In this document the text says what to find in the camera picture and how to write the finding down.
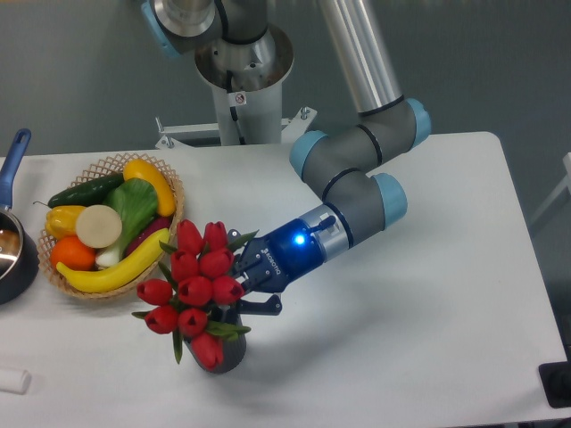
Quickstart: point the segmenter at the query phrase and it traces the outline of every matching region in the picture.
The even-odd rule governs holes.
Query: woven basket
[[[157,160],[154,157],[148,156],[147,154],[135,154],[135,153],[123,153],[117,154],[114,157],[107,157],[106,159],[101,159],[97,163],[92,163],[89,168],[83,170],[83,174],[78,176],[75,181],[73,181],[69,187],[74,185],[80,185],[86,181],[90,181],[94,178],[99,178],[103,176],[108,176],[112,173],[121,172],[127,162],[133,159],[143,159],[149,163],[152,163],[166,178],[170,185],[170,189],[175,195],[175,201],[177,204],[172,223],[170,225],[170,238],[169,242],[173,243],[175,234],[177,232],[177,224],[182,219],[184,203],[185,203],[185,193],[183,190],[182,183],[178,178],[177,172],[167,165],[164,160]],[[48,234],[46,230],[42,230],[39,240],[37,242],[37,253],[39,258],[39,269],[47,277],[49,282],[61,292],[69,294],[70,296],[77,297],[80,299],[90,299],[90,300],[102,300],[110,299],[114,297],[119,297],[127,292],[130,292],[137,287],[137,284],[144,281],[151,273],[157,268],[159,261],[165,256],[162,253],[161,256],[149,266],[141,275],[135,278],[128,284],[123,285],[117,290],[112,290],[110,292],[81,292],[73,288],[66,279],[52,266],[50,263],[50,255],[52,253],[52,248],[57,241],[53,236]]]

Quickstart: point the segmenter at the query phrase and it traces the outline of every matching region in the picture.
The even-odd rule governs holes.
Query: banana
[[[131,254],[114,266],[99,271],[73,270],[59,262],[55,268],[81,292],[110,292],[137,278],[161,255],[159,242],[169,242],[169,229],[157,230]]]

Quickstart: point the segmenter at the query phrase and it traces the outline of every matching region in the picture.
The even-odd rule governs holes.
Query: saucepan
[[[22,294],[37,274],[37,250],[12,209],[12,188],[16,171],[32,137],[20,129],[0,169],[0,304]]]

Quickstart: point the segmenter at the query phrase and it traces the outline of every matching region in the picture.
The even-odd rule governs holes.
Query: sticker
[[[246,92],[233,92],[232,94],[228,94],[228,103],[230,104],[230,107],[246,105]]]

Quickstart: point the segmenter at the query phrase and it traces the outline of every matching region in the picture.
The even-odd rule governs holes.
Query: red tulip
[[[177,224],[178,249],[189,252],[194,256],[201,253],[204,247],[204,239],[196,225],[187,219]]]
[[[171,305],[160,306],[146,315],[145,322],[155,333],[172,333],[178,325],[178,312]]]
[[[204,241],[208,243],[211,251],[219,250],[228,245],[228,234],[224,223],[221,221],[217,223],[209,223],[204,229]]]
[[[170,254],[170,270],[176,282],[198,275],[198,260],[191,252],[178,250]]]
[[[222,340],[208,333],[201,333],[190,341],[194,355],[208,370],[216,368],[224,361]]]
[[[151,305],[167,305],[172,297],[172,287],[162,279],[149,279],[137,286],[137,296]]]
[[[191,276],[178,283],[178,298],[192,306],[204,306],[212,298],[212,282],[204,276]]]
[[[229,305],[244,296],[244,288],[231,276],[219,276],[212,281],[212,298],[219,305]]]
[[[202,274],[212,279],[225,275],[232,267],[232,263],[234,263],[234,253],[228,248],[208,252],[198,260]]]
[[[208,324],[206,312],[197,308],[183,310],[178,316],[178,329],[185,337],[195,337]]]

